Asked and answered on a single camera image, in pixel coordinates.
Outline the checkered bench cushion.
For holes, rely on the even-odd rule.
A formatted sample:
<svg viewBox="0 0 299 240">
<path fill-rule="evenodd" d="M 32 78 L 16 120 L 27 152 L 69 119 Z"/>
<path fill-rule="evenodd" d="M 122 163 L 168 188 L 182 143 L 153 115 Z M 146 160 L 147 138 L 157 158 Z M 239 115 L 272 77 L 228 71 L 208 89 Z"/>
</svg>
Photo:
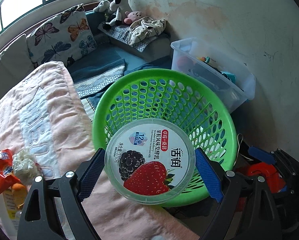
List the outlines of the checkered bench cushion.
<svg viewBox="0 0 299 240">
<path fill-rule="evenodd" d="M 103 28 L 104 22 L 100 23 L 98 25 L 98 29 L 108 35 L 109 37 L 120 41 L 126 45 L 129 45 L 130 47 L 136 49 L 139 52 L 143 52 L 145 48 L 152 42 L 158 40 L 159 38 L 169 38 L 169 36 L 166 33 L 162 33 L 160 35 L 156 35 L 153 37 L 144 37 L 144 39 L 140 40 L 139 38 L 136 38 L 136 42 L 131 44 L 130 38 L 132 38 L 132 33 L 130 31 L 130 27 L 126 25 L 120 25 L 120 26 L 113 26 L 109 30 L 105 30 Z"/>
</svg>

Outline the right butterfly cushion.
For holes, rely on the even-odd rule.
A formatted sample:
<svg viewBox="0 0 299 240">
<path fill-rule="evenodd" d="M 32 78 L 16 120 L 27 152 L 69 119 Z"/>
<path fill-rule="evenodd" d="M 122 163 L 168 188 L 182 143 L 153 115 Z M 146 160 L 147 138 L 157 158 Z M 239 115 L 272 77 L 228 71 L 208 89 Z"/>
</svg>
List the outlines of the right butterfly cushion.
<svg viewBox="0 0 299 240">
<path fill-rule="evenodd" d="M 69 67 L 97 48 L 82 3 L 46 20 L 26 42 L 35 68 L 50 61 Z"/>
</svg>

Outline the white tissue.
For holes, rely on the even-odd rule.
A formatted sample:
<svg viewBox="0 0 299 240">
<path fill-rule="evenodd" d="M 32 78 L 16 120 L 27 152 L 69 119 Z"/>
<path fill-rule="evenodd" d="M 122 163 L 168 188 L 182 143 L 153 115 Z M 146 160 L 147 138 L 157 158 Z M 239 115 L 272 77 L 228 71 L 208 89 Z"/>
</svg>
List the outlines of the white tissue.
<svg viewBox="0 0 299 240">
<path fill-rule="evenodd" d="M 24 185 L 31 185 L 37 176 L 41 176 L 36 157 L 26 149 L 13 155 L 12 168 L 14 175 Z"/>
</svg>

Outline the red foam fruit net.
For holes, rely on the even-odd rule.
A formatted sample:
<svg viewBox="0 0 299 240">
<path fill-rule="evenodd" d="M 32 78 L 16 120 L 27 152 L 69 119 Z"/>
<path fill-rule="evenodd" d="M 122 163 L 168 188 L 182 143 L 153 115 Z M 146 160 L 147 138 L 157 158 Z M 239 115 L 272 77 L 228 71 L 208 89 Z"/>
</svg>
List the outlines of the red foam fruit net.
<svg viewBox="0 0 299 240">
<path fill-rule="evenodd" d="M 279 193 L 286 187 L 286 182 L 277 169 L 267 163 L 257 163 L 247 167 L 246 176 L 262 176 L 265 178 L 271 193 Z"/>
</svg>

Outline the grey middle cushion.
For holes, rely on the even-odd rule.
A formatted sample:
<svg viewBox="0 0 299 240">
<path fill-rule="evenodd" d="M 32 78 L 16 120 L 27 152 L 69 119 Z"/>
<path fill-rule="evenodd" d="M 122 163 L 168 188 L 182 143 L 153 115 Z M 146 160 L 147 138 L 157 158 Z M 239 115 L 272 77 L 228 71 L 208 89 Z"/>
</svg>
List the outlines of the grey middle cushion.
<svg viewBox="0 0 299 240">
<path fill-rule="evenodd" d="M 26 35 L 22 34 L 0 53 L 0 99 L 33 70 Z"/>
</svg>

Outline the yogurt cup strawberry lid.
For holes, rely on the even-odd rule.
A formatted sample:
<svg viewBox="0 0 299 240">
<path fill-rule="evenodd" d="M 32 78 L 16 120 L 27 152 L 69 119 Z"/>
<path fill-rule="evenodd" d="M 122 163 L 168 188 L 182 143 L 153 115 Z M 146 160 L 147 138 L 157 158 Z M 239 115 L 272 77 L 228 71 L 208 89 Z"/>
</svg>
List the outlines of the yogurt cup strawberry lid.
<svg viewBox="0 0 299 240">
<path fill-rule="evenodd" d="M 161 119 L 132 121 L 112 132 L 105 149 L 105 172 L 123 197 L 161 205 L 179 196 L 195 170 L 189 137 Z"/>
</svg>

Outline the green mesh plastic basket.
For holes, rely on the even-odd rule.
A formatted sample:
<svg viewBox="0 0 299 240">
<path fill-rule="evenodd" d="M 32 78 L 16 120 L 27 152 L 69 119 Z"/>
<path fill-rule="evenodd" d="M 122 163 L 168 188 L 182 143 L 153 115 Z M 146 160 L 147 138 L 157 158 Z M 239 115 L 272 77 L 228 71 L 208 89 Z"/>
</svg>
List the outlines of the green mesh plastic basket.
<svg viewBox="0 0 299 240">
<path fill-rule="evenodd" d="M 236 131 L 219 97 L 206 85 L 168 69 L 130 73 L 114 82 L 103 94 L 94 114 L 92 141 L 106 149 L 112 132 L 132 121 L 161 119 L 181 128 L 195 149 L 202 148 L 226 171 L 237 159 Z M 196 168 L 188 186 L 164 207 L 194 204 L 208 197 Z"/>
</svg>

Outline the clear plastic storage bin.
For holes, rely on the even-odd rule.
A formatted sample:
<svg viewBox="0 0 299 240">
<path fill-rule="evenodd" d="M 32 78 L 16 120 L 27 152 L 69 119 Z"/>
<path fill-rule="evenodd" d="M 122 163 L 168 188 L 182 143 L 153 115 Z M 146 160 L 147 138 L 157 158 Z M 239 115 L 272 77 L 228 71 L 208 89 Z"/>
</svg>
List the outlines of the clear plastic storage bin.
<svg viewBox="0 0 299 240">
<path fill-rule="evenodd" d="M 209 87 L 230 113 L 254 99 L 256 78 L 244 64 L 195 37 L 173 41 L 171 48 L 172 69 Z"/>
</svg>

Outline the orange peel piece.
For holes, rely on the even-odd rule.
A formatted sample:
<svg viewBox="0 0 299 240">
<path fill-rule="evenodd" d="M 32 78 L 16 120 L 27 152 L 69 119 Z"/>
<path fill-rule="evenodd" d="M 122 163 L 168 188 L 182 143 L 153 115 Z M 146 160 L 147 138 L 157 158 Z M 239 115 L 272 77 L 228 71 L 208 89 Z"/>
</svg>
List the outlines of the orange peel piece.
<svg viewBox="0 0 299 240">
<path fill-rule="evenodd" d="M 18 210 L 22 210 L 27 197 L 27 188 L 21 183 L 15 183 L 11 187 L 14 204 Z"/>
</svg>

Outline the pink plush toy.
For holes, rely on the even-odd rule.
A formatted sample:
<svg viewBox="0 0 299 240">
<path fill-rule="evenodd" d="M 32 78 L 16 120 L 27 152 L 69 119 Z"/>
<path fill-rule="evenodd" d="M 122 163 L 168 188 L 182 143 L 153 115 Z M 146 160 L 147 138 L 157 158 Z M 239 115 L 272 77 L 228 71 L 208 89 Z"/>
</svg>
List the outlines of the pink plush toy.
<svg viewBox="0 0 299 240">
<path fill-rule="evenodd" d="M 125 19 L 124 24 L 131 25 L 135 21 L 138 21 L 139 19 L 143 18 L 145 14 L 141 11 L 126 11 L 125 12 Z"/>
</svg>

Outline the grey white plush toy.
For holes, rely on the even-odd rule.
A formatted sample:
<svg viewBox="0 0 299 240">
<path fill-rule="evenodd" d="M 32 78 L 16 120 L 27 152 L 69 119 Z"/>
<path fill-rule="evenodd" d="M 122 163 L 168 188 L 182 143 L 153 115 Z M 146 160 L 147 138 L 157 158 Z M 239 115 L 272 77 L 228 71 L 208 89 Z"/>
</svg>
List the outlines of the grey white plush toy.
<svg viewBox="0 0 299 240">
<path fill-rule="evenodd" d="M 109 6 L 110 6 L 110 1 L 108 0 L 103 0 L 101 1 L 97 7 L 95 7 L 93 9 L 93 12 L 104 12 L 106 13 L 109 10 Z"/>
</svg>

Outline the pink towel blanket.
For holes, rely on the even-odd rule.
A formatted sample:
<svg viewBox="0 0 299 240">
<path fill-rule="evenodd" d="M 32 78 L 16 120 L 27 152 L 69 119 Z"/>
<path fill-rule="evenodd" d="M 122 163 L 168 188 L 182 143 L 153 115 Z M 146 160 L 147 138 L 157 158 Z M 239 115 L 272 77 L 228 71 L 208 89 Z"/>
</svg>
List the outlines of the pink towel blanket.
<svg viewBox="0 0 299 240">
<path fill-rule="evenodd" d="M 61 62 L 41 65 L 0 100 L 0 150 L 31 152 L 44 177 L 75 170 L 95 153 L 91 121 Z M 83 207 L 102 239 L 197 239 L 158 206 L 119 195 L 102 173 Z"/>
</svg>

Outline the red brown snack wrapper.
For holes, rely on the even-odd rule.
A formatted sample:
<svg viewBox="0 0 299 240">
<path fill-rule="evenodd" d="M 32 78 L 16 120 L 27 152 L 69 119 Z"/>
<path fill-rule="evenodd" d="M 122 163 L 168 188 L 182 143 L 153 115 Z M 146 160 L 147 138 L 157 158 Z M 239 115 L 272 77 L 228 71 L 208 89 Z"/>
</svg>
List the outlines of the red brown snack wrapper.
<svg viewBox="0 0 299 240">
<path fill-rule="evenodd" d="M 20 183 L 13 172 L 12 157 L 10 149 L 0 150 L 0 194 L 14 184 Z"/>
</svg>

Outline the crumpled beige cloth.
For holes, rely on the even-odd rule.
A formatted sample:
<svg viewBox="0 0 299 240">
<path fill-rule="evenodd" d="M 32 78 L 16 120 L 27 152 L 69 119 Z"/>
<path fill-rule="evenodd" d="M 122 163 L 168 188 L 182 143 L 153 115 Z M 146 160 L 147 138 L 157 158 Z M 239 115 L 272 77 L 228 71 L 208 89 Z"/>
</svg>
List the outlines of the crumpled beige cloth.
<svg viewBox="0 0 299 240">
<path fill-rule="evenodd" d="M 132 38 L 130 38 L 130 43 L 136 42 L 136 38 L 140 40 L 144 37 L 153 37 L 160 35 L 166 28 L 166 20 L 164 18 L 159 20 L 154 20 L 151 17 L 145 16 L 138 21 L 135 21 L 130 25 L 130 31 L 132 33 Z"/>
</svg>

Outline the blue white milk carton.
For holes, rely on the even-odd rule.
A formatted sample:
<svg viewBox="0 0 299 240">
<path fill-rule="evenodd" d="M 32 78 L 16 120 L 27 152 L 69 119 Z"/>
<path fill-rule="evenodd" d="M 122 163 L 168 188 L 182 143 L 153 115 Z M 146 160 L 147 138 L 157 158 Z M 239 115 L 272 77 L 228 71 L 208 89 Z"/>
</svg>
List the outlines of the blue white milk carton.
<svg viewBox="0 0 299 240">
<path fill-rule="evenodd" d="M 21 213 L 14 202 L 11 189 L 0 194 L 0 227 L 9 239 L 17 239 Z"/>
</svg>

